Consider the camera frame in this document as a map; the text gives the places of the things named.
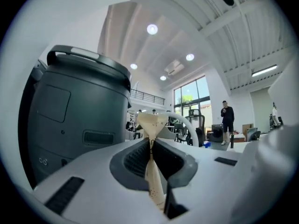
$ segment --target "black rubber pad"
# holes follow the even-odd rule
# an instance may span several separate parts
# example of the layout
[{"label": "black rubber pad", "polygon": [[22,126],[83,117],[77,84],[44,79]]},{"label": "black rubber pad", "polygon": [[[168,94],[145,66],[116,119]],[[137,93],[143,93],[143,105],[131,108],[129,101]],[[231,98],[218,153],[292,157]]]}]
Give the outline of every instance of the black rubber pad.
[{"label": "black rubber pad", "polygon": [[45,204],[47,208],[58,215],[64,211],[79,188],[82,186],[84,179],[71,177]]},{"label": "black rubber pad", "polygon": [[221,163],[224,163],[224,164],[228,164],[228,165],[231,165],[231,166],[234,166],[237,163],[236,160],[226,159],[226,158],[221,158],[221,157],[216,158],[215,161],[216,162],[221,162]]}]

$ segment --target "person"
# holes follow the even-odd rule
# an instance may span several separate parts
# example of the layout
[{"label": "person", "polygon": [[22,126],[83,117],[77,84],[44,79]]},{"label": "person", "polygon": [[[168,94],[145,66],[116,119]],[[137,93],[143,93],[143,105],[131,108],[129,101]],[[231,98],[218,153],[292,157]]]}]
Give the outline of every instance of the person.
[{"label": "person", "polygon": [[127,111],[127,123],[126,123],[127,130],[130,128],[130,121],[131,121],[131,115],[130,115],[129,111]]},{"label": "person", "polygon": [[279,120],[280,117],[278,116],[276,105],[274,102],[273,102],[273,109],[272,109],[272,117],[273,117],[273,122],[274,122],[274,124],[273,124],[274,129],[279,128],[282,125],[282,123]]},{"label": "person", "polygon": [[231,135],[234,131],[234,110],[232,107],[228,106],[228,103],[224,100],[222,102],[223,109],[221,110],[221,117],[223,117],[223,142],[221,145],[229,144],[229,136],[227,135],[229,131],[229,135]]}]

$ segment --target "white hose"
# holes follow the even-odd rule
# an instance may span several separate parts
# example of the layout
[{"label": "white hose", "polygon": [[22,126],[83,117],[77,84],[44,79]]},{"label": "white hose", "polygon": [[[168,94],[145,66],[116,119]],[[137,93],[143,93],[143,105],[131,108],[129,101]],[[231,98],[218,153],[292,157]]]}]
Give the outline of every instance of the white hose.
[{"label": "white hose", "polygon": [[159,113],[159,114],[167,115],[169,117],[176,118],[176,119],[182,121],[187,126],[187,128],[191,134],[193,146],[199,147],[199,141],[198,141],[197,134],[196,134],[195,129],[193,128],[192,124],[189,122],[189,120],[187,120],[185,117],[183,117],[179,114],[176,114],[174,112],[163,112],[163,113]]}]

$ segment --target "railing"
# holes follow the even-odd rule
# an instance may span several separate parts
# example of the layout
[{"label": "railing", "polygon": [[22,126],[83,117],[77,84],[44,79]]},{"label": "railing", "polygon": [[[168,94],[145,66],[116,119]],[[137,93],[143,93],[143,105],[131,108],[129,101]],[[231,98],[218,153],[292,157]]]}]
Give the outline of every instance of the railing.
[{"label": "railing", "polygon": [[150,95],[141,91],[131,90],[130,97],[136,98],[136,99],[142,99],[148,102],[156,103],[159,105],[164,105],[164,100],[161,97]]}]

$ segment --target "black handle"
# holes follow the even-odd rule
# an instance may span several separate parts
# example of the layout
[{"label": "black handle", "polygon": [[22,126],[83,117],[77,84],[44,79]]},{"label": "black handle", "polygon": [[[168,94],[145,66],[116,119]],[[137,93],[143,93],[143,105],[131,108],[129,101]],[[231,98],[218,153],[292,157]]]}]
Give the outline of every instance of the black handle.
[{"label": "black handle", "polygon": [[125,79],[129,80],[129,82],[131,80],[131,73],[123,65],[117,63],[116,61],[114,61],[106,56],[102,56],[98,53],[88,51],[85,49],[81,49],[81,48],[77,48],[77,47],[72,47],[72,46],[64,46],[64,45],[54,46],[51,49],[51,51],[49,51],[49,53],[47,55],[48,65],[51,65],[56,60],[56,58],[57,58],[56,52],[62,52],[67,55],[75,55],[75,56],[87,58],[89,60],[95,61],[98,64],[105,65],[105,66],[121,73],[125,77]]}]

